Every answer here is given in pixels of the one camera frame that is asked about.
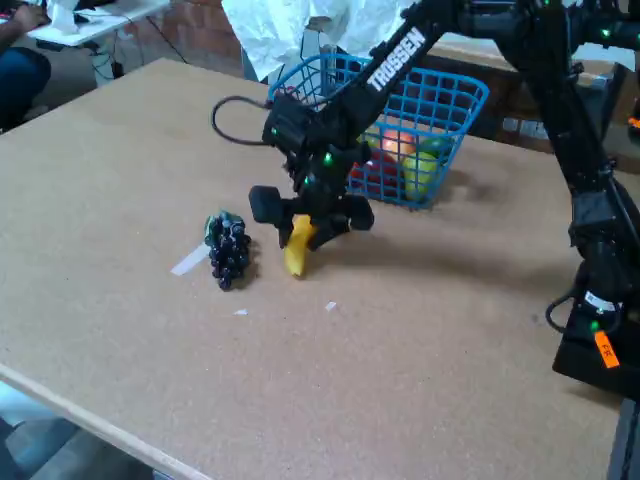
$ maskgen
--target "orange tag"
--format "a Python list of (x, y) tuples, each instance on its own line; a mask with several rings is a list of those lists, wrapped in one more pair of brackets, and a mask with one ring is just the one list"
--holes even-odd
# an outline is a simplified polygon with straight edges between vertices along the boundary
[(595, 337), (596, 345), (598, 345), (598, 350), (600, 350), (600, 355), (602, 355), (602, 359), (604, 360), (604, 364), (607, 368), (619, 367), (620, 362), (613, 351), (613, 347), (611, 346), (611, 342), (609, 342), (607, 334), (603, 331), (599, 331), (595, 333)]

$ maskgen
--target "small paper scrap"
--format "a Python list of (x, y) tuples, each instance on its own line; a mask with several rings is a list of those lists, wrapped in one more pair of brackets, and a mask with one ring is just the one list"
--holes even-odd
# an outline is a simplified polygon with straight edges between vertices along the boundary
[(178, 265), (171, 269), (171, 273), (177, 276), (184, 275), (202, 260), (209, 256), (211, 247), (201, 243), (193, 252), (187, 255)]

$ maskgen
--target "red apple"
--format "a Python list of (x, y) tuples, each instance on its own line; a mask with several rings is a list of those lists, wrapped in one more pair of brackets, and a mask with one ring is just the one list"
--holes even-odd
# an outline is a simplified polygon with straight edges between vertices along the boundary
[(382, 149), (396, 162), (401, 163), (405, 155), (415, 153), (416, 139), (410, 133), (388, 128), (382, 134)]
[(380, 150), (373, 150), (371, 159), (364, 166), (354, 164), (350, 177), (353, 188), (380, 195), (384, 186), (385, 196), (396, 197), (398, 194), (398, 165), (390, 155)]

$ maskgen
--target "brick wall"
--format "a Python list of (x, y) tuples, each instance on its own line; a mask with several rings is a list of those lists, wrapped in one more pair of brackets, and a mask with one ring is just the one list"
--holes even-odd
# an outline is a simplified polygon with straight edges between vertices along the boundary
[[(220, 0), (179, 0), (153, 20), (184, 55), (212, 53), (240, 61), (240, 43)], [(146, 20), (126, 31), (136, 35), (144, 46), (163, 46), (164, 40)]]

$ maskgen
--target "apple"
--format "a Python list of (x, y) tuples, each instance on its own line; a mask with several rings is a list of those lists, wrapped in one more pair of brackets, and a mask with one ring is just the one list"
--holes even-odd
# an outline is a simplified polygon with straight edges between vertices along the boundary
[(358, 142), (369, 144), (372, 150), (380, 148), (380, 134), (373, 127), (368, 128), (366, 132), (358, 137)]
[(410, 133), (388, 128), (382, 134), (382, 149), (401, 163), (406, 155), (416, 151), (416, 139)]
[(454, 141), (446, 137), (429, 137), (418, 144), (418, 151), (425, 152), (440, 159), (440, 163), (445, 165), (453, 150)]
[(438, 159), (427, 152), (416, 152), (402, 161), (407, 200), (421, 202), (429, 193), (433, 177), (438, 171)]
[(350, 174), (350, 185), (353, 188), (367, 191), (370, 194), (395, 197), (398, 193), (398, 180), (400, 179), (397, 163), (391, 156), (380, 150), (371, 152), (371, 159), (360, 166), (353, 165)]

